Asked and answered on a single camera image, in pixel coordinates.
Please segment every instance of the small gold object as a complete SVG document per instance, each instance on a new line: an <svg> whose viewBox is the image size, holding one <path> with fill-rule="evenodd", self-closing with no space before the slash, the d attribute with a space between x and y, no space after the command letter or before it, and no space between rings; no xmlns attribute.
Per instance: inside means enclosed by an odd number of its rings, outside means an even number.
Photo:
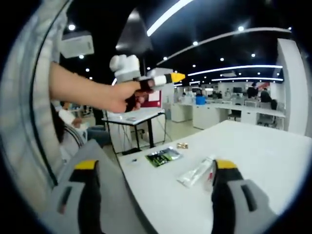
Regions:
<svg viewBox="0 0 312 234"><path fill-rule="evenodd" d="M189 144L188 143L178 143L178 144L176 144L176 147L178 149L188 149L189 148Z"/></svg>

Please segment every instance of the white pillar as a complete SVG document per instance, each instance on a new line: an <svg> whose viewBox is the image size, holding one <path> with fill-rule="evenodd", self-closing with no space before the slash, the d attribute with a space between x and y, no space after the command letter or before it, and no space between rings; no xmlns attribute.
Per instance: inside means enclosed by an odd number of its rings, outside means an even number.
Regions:
<svg viewBox="0 0 312 234"><path fill-rule="evenodd" d="M285 130L305 135L308 122L308 86L299 49L293 40L278 39L286 89Z"/></svg>

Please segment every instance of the black ceiling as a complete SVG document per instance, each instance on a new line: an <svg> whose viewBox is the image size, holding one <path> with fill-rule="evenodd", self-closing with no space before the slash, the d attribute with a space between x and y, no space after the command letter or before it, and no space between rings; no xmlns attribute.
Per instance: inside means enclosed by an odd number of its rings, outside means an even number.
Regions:
<svg viewBox="0 0 312 234"><path fill-rule="evenodd" d="M101 83L111 83L113 74L108 64L117 53L115 46L121 35L129 14L136 7L146 28L149 28L177 0L146 0L127 3L120 7L117 3L103 0L74 0L68 11L68 22L77 26L76 31L87 30L92 34L95 54L84 59L61 58L61 64L73 72ZM269 0L194 0L169 18L149 38L152 50L139 56L145 60L146 67L156 67L164 56L169 56L192 45L220 34L236 31L238 26L278 27L287 29L285 21ZM255 32L226 37L188 50L160 65L173 68L181 73L192 73L214 68L276 64L277 38L291 38L290 33ZM236 70L244 76L272 77L274 69ZM217 78L220 73L208 73L191 79L205 82Z"/></svg>

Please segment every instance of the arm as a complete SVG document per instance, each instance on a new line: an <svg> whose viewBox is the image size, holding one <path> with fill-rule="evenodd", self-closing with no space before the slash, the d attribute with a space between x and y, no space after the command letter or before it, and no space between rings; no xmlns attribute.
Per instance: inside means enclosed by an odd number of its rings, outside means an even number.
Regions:
<svg viewBox="0 0 312 234"><path fill-rule="evenodd" d="M124 82L115 86L99 84L84 77L75 75L58 64L50 66L49 91L50 98L90 105L98 109L112 112L124 112L127 106L125 99L140 89L136 81ZM136 93L136 109L144 101L146 93Z"/></svg>

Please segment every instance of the clear plastic packet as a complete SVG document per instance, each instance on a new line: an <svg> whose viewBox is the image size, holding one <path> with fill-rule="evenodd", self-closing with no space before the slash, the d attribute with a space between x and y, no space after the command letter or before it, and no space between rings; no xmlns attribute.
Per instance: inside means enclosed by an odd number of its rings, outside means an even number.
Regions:
<svg viewBox="0 0 312 234"><path fill-rule="evenodd" d="M181 158L182 154L174 150L172 147L168 147L164 150L153 152L145 157L154 167L159 167L163 164Z"/></svg>
<svg viewBox="0 0 312 234"><path fill-rule="evenodd" d="M207 170L212 169L214 159L215 156L206 157L196 168L182 174L177 181L187 188L192 187Z"/></svg>

